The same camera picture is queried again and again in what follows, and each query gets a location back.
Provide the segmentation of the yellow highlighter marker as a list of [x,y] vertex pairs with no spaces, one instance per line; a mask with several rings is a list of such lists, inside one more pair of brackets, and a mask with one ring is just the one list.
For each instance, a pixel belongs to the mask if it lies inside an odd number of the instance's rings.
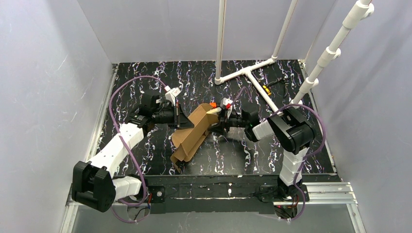
[[222,111],[222,109],[220,107],[217,107],[217,108],[213,108],[213,109],[207,111],[207,114],[218,115],[221,111]]

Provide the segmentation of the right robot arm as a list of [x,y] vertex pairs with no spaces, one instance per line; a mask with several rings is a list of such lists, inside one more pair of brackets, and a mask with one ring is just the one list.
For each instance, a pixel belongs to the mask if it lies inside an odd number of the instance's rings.
[[313,109],[302,104],[288,104],[273,115],[260,120],[256,111],[242,109],[230,112],[224,108],[217,114],[218,122],[209,126],[210,132],[224,134],[231,128],[243,128],[252,142],[276,137],[283,148],[283,162],[277,179],[277,186],[271,191],[273,199],[301,198],[306,200],[302,188],[302,169],[307,152],[317,133],[298,108]]

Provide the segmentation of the yellow black small tool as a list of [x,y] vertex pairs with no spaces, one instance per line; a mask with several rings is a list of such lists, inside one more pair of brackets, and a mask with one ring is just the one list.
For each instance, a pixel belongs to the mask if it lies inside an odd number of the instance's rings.
[[266,85],[263,85],[262,88],[265,90],[265,92],[268,96],[270,96],[272,94],[271,90]]

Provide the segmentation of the orange capped black marker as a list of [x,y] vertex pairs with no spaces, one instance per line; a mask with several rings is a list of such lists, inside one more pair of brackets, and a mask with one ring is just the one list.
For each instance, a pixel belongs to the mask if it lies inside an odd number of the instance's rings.
[[209,105],[212,108],[220,108],[221,107],[221,104],[219,102],[210,102]]

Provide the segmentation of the brown cardboard box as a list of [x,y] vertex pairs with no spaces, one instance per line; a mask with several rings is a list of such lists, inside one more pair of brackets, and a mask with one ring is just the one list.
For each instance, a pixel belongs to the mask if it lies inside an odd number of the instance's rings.
[[189,162],[204,142],[209,134],[209,126],[218,122],[218,116],[207,114],[207,111],[213,109],[209,103],[200,104],[190,115],[189,119],[194,124],[191,129],[178,129],[172,134],[172,142],[176,147],[175,152],[171,155],[171,161],[174,168],[180,172],[179,164]]

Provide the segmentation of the aluminium rail frame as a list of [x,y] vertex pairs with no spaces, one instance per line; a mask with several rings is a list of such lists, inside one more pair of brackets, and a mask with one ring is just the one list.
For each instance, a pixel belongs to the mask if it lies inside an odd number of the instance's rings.
[[[250,88],[254,104],[261,116],[272,110],[245,76],[238,76],[221,85],[214,83],[212,61],[179,61],[119,63],[114,65],[110,92],[139,74],[159,77],[178,85],[187,111],[203,101],[225,95],[236,95],[244,86]],[[275,185],[283,154],[276,139],[253,144],[243,131],[233,129],[227,136],[208,135],[195,158],[175,168],[172,154],[172,130],[157,126],[137,145],[133,153],[141,165],[151,191],[161,197],[151,200],[154,214],[178,212],[251,212],[270,215],[266,199],[253,196],[263,185]],[[328,148],[309,158],[304,167],[306,208],[303,217],[315,215],[326,219],[340,232],[365,230],[358,203],[350,183],[341,182]]]

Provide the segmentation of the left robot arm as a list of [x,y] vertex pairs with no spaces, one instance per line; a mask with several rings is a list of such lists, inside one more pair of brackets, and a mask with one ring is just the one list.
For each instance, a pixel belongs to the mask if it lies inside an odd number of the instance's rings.
[[171,129],[190,129],[194,124],[184,114],[177,96],[179,88],[166,87],[166,94],[145,93],[141,103],[131,110],[118,133],[95,156],[79,161],[73,168],[72,193],[74,201],[100,212],[106,212],[114,202],[127,196],[147,195],[142,175],[115,178],[115,172],[131,149],[141,142],[156,124]]

